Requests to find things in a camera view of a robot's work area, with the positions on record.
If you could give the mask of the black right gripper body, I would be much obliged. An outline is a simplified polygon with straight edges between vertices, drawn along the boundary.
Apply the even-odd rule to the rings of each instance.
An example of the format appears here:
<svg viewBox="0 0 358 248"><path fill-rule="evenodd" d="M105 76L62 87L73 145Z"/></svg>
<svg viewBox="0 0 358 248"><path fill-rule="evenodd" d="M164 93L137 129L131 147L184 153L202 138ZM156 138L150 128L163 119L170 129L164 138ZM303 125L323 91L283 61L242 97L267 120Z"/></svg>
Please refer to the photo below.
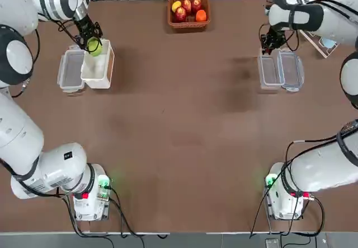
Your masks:
<svg viewBox="0 0 358 248"><path fill-rule="evenodd" d="M277 30L270 26L266 34L266 41L267 43L284 43L286 41L285 31Z"/></svg>

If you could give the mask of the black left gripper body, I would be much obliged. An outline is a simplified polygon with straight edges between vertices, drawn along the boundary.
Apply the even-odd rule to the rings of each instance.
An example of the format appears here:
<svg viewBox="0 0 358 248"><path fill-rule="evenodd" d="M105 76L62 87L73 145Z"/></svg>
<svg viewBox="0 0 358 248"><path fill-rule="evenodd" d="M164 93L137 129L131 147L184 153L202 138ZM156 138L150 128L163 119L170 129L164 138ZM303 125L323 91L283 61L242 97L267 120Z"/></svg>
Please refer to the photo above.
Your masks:
<svg viewBox="0 0 358 248"><path fill-rule="evenodd" d="M93 22L89 15L82 19L74 19L74 23L82 39L98 38L98 22Z"/></svg>

